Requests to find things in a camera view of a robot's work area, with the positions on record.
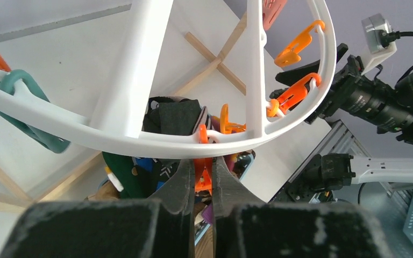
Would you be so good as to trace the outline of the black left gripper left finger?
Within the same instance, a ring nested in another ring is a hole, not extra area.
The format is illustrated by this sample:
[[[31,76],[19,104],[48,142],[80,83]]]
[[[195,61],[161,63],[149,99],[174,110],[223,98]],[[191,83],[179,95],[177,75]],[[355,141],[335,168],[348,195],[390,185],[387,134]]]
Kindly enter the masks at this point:
[[[181,160],[175,174],[150,200],[158,204],[152,257],[194,257],[193,160]]]

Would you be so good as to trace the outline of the orange clothespin clip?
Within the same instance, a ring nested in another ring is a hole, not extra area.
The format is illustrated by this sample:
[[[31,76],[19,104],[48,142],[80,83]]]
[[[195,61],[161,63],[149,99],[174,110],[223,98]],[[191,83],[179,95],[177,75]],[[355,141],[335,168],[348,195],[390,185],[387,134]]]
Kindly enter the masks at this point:
[[[198,136],[201,144],[208,144],[207,128],[204,124],[198,127]],[[212,194],[212,158],[194,159],[195,167],[195,192],[208,191]]]

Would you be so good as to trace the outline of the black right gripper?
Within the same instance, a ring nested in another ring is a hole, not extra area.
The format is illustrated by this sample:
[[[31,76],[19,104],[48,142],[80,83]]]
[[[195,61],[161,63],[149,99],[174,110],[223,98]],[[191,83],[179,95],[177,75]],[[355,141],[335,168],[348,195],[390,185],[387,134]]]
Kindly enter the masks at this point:
[[[336,48],[336,63],[348,51],[348,45],[340,43]],[[291,86],[305,75],[318,72],[320,60],[300,66],[298,68],[277,73],[275,80],[281,84]],[[347,64],[335,74],[331,87],[322,103],[313,113],[314,119],[327,118],[341,108],[349,100],[351,94],[357,88],[357,81],[361,80],[362,61],[361,57],[350,55]]]

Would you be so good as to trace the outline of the white round clip hanger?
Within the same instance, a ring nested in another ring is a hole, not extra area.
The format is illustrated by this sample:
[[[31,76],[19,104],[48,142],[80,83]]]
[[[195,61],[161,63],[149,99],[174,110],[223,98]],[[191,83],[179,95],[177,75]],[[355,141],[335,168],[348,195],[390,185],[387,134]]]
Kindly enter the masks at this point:
[[[53,107],[49,110],[58,113],[59,119],[50,129],[62,129],[65,138],[82,146],[85,146],[85,131],[88,128],[114,136],[140,137],[172,4],[172,1],[137,1],[132,5],[130,26],[126,30],[122,47],[123,56],[113,72],[115,79],[101,94],[92,118],[52,104]],[[308,4],[314,19],[325,23],[325,28],[319,31],[319,79],[311,82],[311,90],[306,99],[294,111],[288,114],[278,112],[277,120],[270,122],[266,117],[270,103],[265,99],[266,34],[262,25],[262,4],[260,1],[247,3],[248,40],[244,55],[250,62],[250,70],[246,83],[245,132],[248,139],[255,141],[255,147],[300,124],[319,106],[331,86],[337,57],[332,19],[325,1],[309,1]]]

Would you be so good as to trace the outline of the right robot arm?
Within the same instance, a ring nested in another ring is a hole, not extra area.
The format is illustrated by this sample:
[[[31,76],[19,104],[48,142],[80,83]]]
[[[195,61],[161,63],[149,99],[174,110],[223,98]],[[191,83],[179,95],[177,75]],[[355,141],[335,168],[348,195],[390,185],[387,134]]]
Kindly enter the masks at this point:
[[[353,118],[351,130],[370,151],[370,157],[336,150],[311,153],[274,195],[275,202],[309,202],[316,194],[352,184],[413,183],[413,67],[389,86],[363,75],[361,58],[350,55],[334,75],[332,85],[306,124],[334,116]]]

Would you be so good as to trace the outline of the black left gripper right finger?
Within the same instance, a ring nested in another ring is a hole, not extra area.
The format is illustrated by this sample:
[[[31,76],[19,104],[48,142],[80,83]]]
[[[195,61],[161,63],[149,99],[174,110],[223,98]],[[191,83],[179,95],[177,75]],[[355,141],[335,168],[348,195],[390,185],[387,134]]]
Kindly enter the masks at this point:
[[[212,164],[213,256],[244,257],[241,213],[250,205],[263,204],[229,171],[222,156]]]

